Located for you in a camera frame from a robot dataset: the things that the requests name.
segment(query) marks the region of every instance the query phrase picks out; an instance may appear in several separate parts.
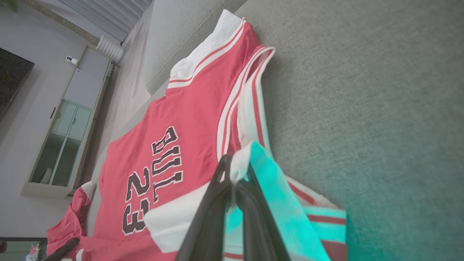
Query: wall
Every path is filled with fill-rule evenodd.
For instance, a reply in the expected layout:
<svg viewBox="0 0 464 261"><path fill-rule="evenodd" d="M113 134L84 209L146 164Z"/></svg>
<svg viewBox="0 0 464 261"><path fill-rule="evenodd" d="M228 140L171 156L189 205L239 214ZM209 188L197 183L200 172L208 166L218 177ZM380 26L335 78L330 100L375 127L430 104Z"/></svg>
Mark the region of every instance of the wall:
<svg viewBox="0 0 464 261"><path fill-rule="evenodd" d="M63 18L69 20L71 23L77 25L78 27L88 31L90 34L96 37L105 35L113 42L119 43L120 41L109 35L103 29L90 22L87 18L80 15L78 12L71 9L71 7L63 4L59 0L41 0L41 5L47 7L48 9L54 11L55 13L61 15Z"/></svg>
<svg viewBox="0 0 464 261"><path fill-rule="evenodd" d="M74 71L65 57L79 57L86 45L90 43L29 7L20 6L19 13L0 8L0 47L35 63L0 121L0 237L46 237L71 201L20 192Z"/></svg>

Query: gray sofa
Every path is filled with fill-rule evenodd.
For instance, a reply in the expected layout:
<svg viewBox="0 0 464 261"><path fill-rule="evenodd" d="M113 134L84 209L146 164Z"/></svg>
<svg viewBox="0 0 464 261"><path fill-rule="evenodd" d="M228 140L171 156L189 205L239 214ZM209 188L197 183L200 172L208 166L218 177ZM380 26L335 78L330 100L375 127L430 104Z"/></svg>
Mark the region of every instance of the gray sofa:
<svg viewBox="0 0 464 261"><path fill-rule="evenodd" d="M144 66L153 96L113 139L228 8L276 47L263 75L273 154L348 211L349 260L464 260L464 3L243 2L155 1Z"/></svg>

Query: black tv screen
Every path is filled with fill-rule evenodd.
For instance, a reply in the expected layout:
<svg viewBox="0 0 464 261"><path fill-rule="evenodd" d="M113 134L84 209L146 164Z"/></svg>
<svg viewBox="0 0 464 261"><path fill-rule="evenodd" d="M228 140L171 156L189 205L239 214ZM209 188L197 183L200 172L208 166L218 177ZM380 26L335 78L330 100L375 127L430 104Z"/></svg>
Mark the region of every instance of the black tv screen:
<svg viewBox="0 0 464 261"><path fill-rule="evenodd" d="M34 63L0 48L0 120L13 102Z"/></svg>

